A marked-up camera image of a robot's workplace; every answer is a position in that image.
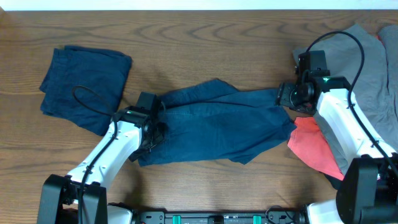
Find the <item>dark blue shorts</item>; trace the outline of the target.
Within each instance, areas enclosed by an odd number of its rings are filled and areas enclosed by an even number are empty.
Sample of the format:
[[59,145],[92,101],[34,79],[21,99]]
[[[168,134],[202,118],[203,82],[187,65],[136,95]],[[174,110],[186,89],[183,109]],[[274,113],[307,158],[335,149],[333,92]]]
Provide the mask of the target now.
[[240,91],[211,80],[160,96],[165,139],[141,156],[139,165],[217,159],[247,164],[288,140],[296,128],[274,104],[276,94],[276,89]]

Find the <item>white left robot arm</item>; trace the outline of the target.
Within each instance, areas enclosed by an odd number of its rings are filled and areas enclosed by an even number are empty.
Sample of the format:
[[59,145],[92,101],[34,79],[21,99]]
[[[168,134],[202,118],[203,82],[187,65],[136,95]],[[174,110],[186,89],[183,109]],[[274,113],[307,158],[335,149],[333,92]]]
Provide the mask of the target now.
[[119,110],[103,139],[65,176],[44,182],[37,223],[134,223],[134,211],[108,203],[107,191],[126,160],[164,140],[167,126],[147,110]]

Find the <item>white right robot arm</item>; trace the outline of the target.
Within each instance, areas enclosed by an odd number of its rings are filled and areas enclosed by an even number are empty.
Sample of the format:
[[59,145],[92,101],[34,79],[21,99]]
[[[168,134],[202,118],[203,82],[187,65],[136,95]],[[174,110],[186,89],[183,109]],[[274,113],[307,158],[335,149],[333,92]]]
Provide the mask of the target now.
[[333,200],[307,205],[306,223],[397,223],[397,150],[365,117],[344,77],[283,83],[275,103],[318,113],[336,136],[349,169]]

